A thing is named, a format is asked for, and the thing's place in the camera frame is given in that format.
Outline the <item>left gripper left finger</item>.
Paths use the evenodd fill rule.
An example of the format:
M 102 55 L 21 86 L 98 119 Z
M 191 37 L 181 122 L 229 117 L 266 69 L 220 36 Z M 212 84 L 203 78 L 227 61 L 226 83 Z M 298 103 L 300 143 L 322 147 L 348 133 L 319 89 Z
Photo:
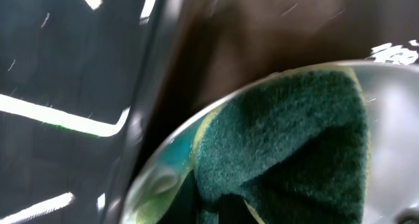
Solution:
M 199 201 L 194 172 L 190 171 L 157 224 L 197 224 Z

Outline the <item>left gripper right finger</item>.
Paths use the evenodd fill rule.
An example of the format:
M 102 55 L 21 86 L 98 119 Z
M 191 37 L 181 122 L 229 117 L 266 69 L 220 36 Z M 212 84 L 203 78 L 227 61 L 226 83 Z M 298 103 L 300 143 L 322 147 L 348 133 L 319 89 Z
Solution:
M 219 224 L 257 224 L 241 196 L 222 195 L 218 202 Z

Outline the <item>green yellow sponge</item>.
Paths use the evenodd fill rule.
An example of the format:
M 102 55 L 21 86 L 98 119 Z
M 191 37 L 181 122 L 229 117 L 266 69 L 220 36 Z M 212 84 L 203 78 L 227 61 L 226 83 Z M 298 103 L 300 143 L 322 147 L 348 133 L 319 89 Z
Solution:
M 370 132 L 354 70 L 275 73 L 214 102 L 164 140 L 130 190 L 121 221 L 157 223 L 186 175 L 197 223 L 219 223 L 222 195 L 257 223 L 361 223 Z

